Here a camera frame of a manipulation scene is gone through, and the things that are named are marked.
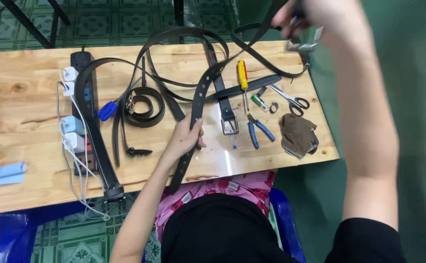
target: wood grain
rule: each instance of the wood grain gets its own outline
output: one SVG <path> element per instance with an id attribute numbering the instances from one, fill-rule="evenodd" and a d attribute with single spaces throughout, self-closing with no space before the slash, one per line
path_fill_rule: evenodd
<path id="1" fill-rule="evenodd" d="M 231 54 L 239 48 L 228 44 Z M 254 48 L 271 63 L 287 72 L 300 72 L 302 63 L 298 54 L 284 53 L 284 41 L 258 42 Z M 219 60 L 224 59 L 219 45 L 215 45 Z M 0 166 L 25 161 L 28 170 L 24 182 L 0 186 L 0 212 L 46 206 L 76 200 L 69 187 L 69 175 L 61 155 L 61 137 L 58 133 L 56 114 L 55 82 L 58 71 L 70 65 L 70 54 L 80 49 L 27 50 L 0 52 Z M 135 61 L 140 46 L 87 48 L 94 58 L 119 57 Z M 201 44 L 160 45 L 151 48 L 151 56 L 159 75 L 184 83 L 197 83 L 207 69 L 204 48 Z M 242 53 L 247 65 L 249 80 L 254 80 L 272 72 L 248 53 Z M 226 87 L 238 85 L 237 61 L 223 70 Z M 133 67 L 122 63 L 109 63 L 96 70 L 99 106 L 116 99 L 127 87 Z M 208 145 L 196 151 L 184 182 L 195 182 L 210 178 L 231 176 L 265 169 L 295 166 L 314 162 L 338 159 L 319 99 L 315 93 L 308 72 L 291 80 L 283 79 L 276 85 L 291 96 L 299 96 L 310 101 L 310 108 L 304 117 L 314 122 L 318 128 L 320 145 L 314 155 L 306 155 L 299 160 L 281 148 L 281 134 L 278 121 L 289 112 L 286 100 L 269 88 L 262 96 L 267 103 L 277 102 L 279 110 L 275 114 L 263 112 L 250 100 L 250 112 L 259 119 L 276 137 L 270 142 L 264 133 L 256 129 L 260 149 L 255 150 L 247 128 L 247 117 L 243 96 L 230 99 L 231 106 L 239 120 L 240 133 L 237 135 L 239 149 L 234 151 L 228 137 L 222 135 L 220 111 L 217 103 L 204 107 L 204 142 Z M 148 86 L 156 88 L 148 79 Z M 168 87 L 181 96 L 192 98 L 194 88 Z M 208 94 L 214 93 L 211 85 Z M 189 103 L 181 103 L 184 112 L 190 111 Z M 71 104 L 61 97 L 61 115 L 71 113 Z M 112 122 L 101 122 L 101 132 L 109 156 L 113 161 L 111 147 Z M 164 119 L 151 128 L 137 128 L 126 125 L 129 146 L 138 149 L 151 149 L 148 157 L 129 157 L 121 152 L 121 167 L 115 168 L 117 177 L 125 191 L 140 190 L 157 163 L 175 126 L 169 110 Z M 79 182 L 72 176 L 74 186 Z M 90 178 L 87 197 L 103 195 L 97 181 Z"/>

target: hand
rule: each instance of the hand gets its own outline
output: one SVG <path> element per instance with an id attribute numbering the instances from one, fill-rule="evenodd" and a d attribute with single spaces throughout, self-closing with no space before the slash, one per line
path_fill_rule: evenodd
<path id="1" fill-rule="evenodd" d="M 174 133 L 164 150 L 163 156 L 177 160 L 189 152 L 197 141 L 199 146 L 206 147 L 202 139 L 204 134 L 202 129 L 203 119 L 198 119 L 193 125 L 192 130 L 190 130 L 191 119 L 191 114 L 188 114 L 182 121 L 175 125 Z"/>
<path id="2" fill-rule="evenodd" d="M 297 36 L 309 26 L 303 23 L 292 31 L 290 27 L 292 6 L 296 0 L 289 0 L 271 21 L 274 27 L 282 26 L 281 36 Z M 321 42 L 331 45 L 341 38 L 353 38 L 370 31 L 364 10 L 359 0 L 302 0 L 308 21 L 316 27 L 324 27 Z"/>

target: brown cloth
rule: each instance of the brown cloth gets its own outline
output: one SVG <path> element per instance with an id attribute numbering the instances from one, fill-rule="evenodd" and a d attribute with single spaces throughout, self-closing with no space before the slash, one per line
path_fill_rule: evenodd
<path id="1" fill-rule="evenodd" d="M 312 134 L 317 128 L 311 121 L 293 113 L 284 114 L 279 122 L 281 129 L 281 146 L 286 153 L 302 158 L 316 146 Z"/>

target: pink object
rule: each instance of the pink object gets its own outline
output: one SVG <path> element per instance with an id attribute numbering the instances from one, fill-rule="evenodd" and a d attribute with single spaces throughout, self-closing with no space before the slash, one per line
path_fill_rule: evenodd
<path id="1" fill-rule="evenodd" d="M 253 172 L 201 182 L 182 184 L 173 195 L 164 189 L 159 203 L 154 223 L 156 224 L 156 237 L 161 242 L 164 226 L 169 217 L 182 205 L 195 198 L 213 193 L 223 193 L 243 197 L 256 204 L 268 217 L 270 202 L 268 194 L 275 180 L 276 173 L 270 170 Z"/>

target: screwdriver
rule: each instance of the screwdriver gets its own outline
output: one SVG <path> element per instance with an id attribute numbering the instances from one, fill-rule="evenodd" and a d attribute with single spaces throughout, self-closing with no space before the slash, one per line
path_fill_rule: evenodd
<path id="1" fill-rule="evenodd" d="M 247 98 L 248 77 L 247 77 L 247 69 L 245 68 L 244 60 L 239 61 L 239 63 L 237 64 L 237 70 L 239 72 L 240 88 L 244 91 L 245 103 L 247 105 L 247 111 L 248 111 L 248 98 Z"/>

